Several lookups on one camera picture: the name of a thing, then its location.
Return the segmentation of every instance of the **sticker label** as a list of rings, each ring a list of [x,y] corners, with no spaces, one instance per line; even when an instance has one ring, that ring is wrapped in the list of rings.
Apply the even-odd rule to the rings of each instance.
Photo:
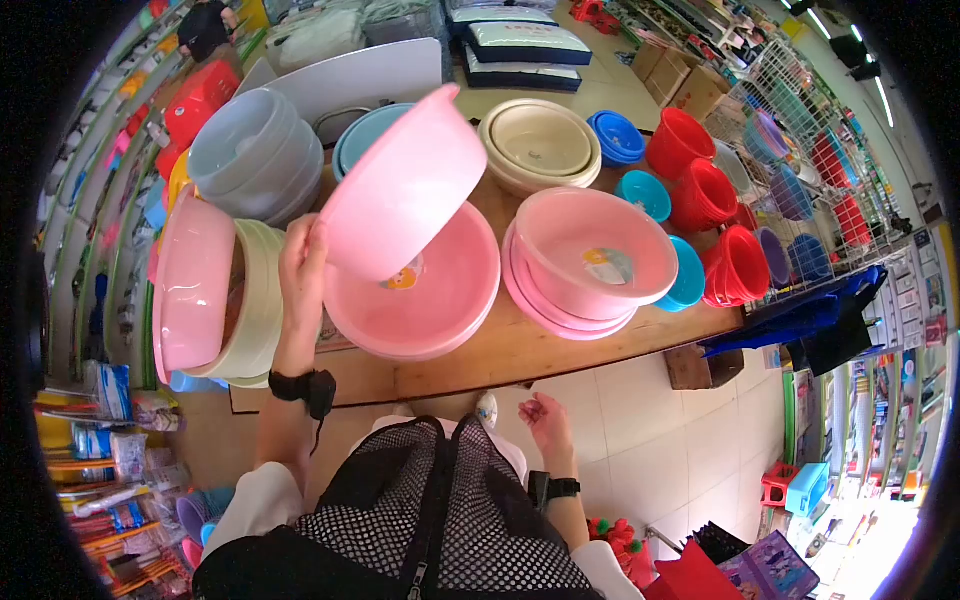
[[[423,255],[417,256],[410,261],[406,267],[400,269],[400,272],[390,277],[386,281],[380,281],[380,287],[388,290],[409,290],[417,285],[417,280],[423,275]]]
[[[610,285],[626,285],[634,280],[634,265],[621,251],[591,248],[583,253],[584,269],[595,279]]]

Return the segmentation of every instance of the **small stool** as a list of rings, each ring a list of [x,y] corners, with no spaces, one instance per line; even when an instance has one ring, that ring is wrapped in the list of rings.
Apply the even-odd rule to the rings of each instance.
[[[620,33],[620,19],[608,12],[600,11],[593,17],[593,27],[604,36],[616,36]]]
[[[570,9],[570,14],[578,21],[589,23],[598,14],[603,12],[603,0],[576,0]]]
[[[760,479],[760,483],[763,484],[763,499],[760,500],[760,504],[774,507],[786,506],[786,489],[799,472],[798,468],[777,461],[774,467]]]

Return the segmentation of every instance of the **wooden table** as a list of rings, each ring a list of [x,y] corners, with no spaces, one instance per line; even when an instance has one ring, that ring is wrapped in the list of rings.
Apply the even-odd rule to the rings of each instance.
[[[590,187],[605,192],[631,169],[649,171],[646,162],[622,169],[603,169]],[[672,183],[665,181],[667,189]],[[324,168],[319,210],[336,187],[329,167]],[[469,201],[487,217],[497,242],[523,202],[504,192],[487,173]],[[676,233],[664,223],[669,233]],[[698,251],[710,248],[717,233],[684,235]],[[614,335],[593,342],[571,342],[548,333],[528,320],[516,307],[501,282],[487,320],[465,344],[445,356],[422,363],[399,363],[378,358],[359,348],[318,354],[318,370],[327,369],[337,379],[337,406],[397,401],[425,396],[447,396],[536,381],[650,354],[712,337],[743,325],[739,308],[711,308],[700,302],[681,313],[654,306],[641,307],[633,320]],[[231,388],[235,413],[256,412],[269,390]]]

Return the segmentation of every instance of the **ceiling light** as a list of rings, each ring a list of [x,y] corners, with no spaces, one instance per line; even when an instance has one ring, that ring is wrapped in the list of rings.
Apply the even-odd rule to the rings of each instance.
[[[813,22],[817,24],[817,27],[820,28],[820,31],[824,32],[824,36],[827,39],[830,39],[831,38],[830,32],[827,31],[826,27],[824,27],[824,23],[823,21],[820,20],[820,17],[817,16],[817,13],[814,11],[807,11],[807,12],[809,12],[810,18],[813,19]]]
[[[890,129],[894,128],[894,115],[890,111],[890,103],[887,102],[887,93],[883,91],[883,84],[880,82],[880,78],[874,78],[876,80],[876,89],[880,91],[880,99],[883,100],[883,109],[887,111],[887,124],[890,125]]]

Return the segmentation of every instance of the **blue plastic box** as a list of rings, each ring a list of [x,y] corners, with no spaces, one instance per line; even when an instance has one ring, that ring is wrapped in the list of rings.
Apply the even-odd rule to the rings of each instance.
[[[830,470],[827,463],[804,465],[786,489],[787,511],[794,515],[808,517],[827,493]]]

